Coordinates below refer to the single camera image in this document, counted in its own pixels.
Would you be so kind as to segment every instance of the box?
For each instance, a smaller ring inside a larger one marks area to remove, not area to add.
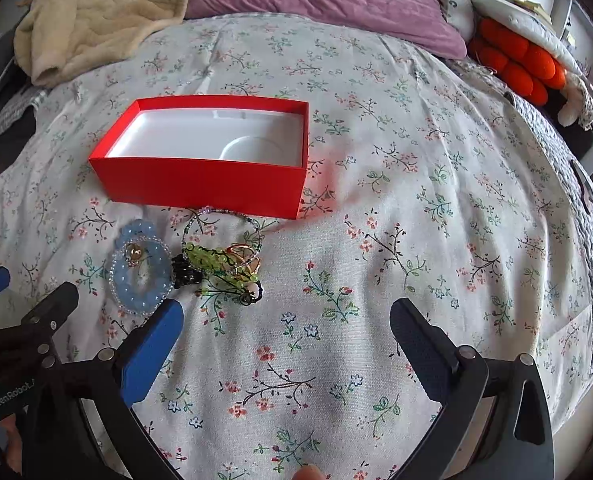
[[[134,101],[89,161],[116,202],[297,217],[308,103],[232,95]]]

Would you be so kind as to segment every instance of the fingertip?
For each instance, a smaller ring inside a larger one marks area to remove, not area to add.
[[[319,471],[316,465],[304,465],[296,475],[292,477],[292,480],[325,480],[323,473]]]

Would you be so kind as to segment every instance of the beaded bracelet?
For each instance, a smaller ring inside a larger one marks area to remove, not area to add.
[[[110,290],[119,307],[137,316],[150,316],[172,290],[172,255],[155,233],[151,222],[137,219],[125,225],[114,242]],[[146,261],[150,287],[139,292],[130,282],[129,269]]]
[[[226,249],[206,249],[186,242],[193,223],[200,215],[210,213],[228,214],[245,220],[254,227],[256,243],[232,244]],[[256,303],[263,294],[257,273],[260,266],[261,240],[259,222],[242,213],[209,206],[193,211],[192,218],[183,230],[181,253],[172,259],[174,288],[197,284],[206,277],[217,276],[238,291],[241,303]]]

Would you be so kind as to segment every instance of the floral print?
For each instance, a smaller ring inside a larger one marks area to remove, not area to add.
[[[0,265],[12,276],[0,328],[64,281],[79,292],[61,328],[69,360],[117,348],[144,322],[108,293],[117,226],[148,219],[176,254],[192,212],[113,202],[89,164],[134,99],[303,100],[298,219],[257,219],[263,300],[241,304],[217,279],[172,295],[182,333],[133,408],[170,463],[184,478],[289,478],[307,462],[332,478],[391,478],[436,415],[416,402],[419,380],[389,327],[405,296],[456,344],[493,358],[534,349],[558,429],[592,379],[592,255],[503,84],[467,61],[448,64],[388,36],[230,15],[169,27],[132,59],[58,86],[0,176]],[[241,192],[256,199],[253,182]],[[188,233],[210,247],[251,237],[211,216]],[[204,431],[219,435],[207,456]]]

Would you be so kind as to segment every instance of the bolt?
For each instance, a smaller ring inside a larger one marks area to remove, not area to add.
[[[532,358],[530,354],[521,354],[519,356],[519,359],[526,366],[532,366],[535,363],[535,360]]]
[[[114,349],[113,348],[102,348],[99,350],[97,357],[100,361],[109,361],[114,357]]]
[[[43,368],[51,368],[52,366],[54,366],[54,356],[53,355],[49,355],[48,357],[44,358],[43,361],[41,362],[41,366]]]
[[[465,359],[474,359],[477,356],[477,351],[469,345],[459,347],[459,354]]]

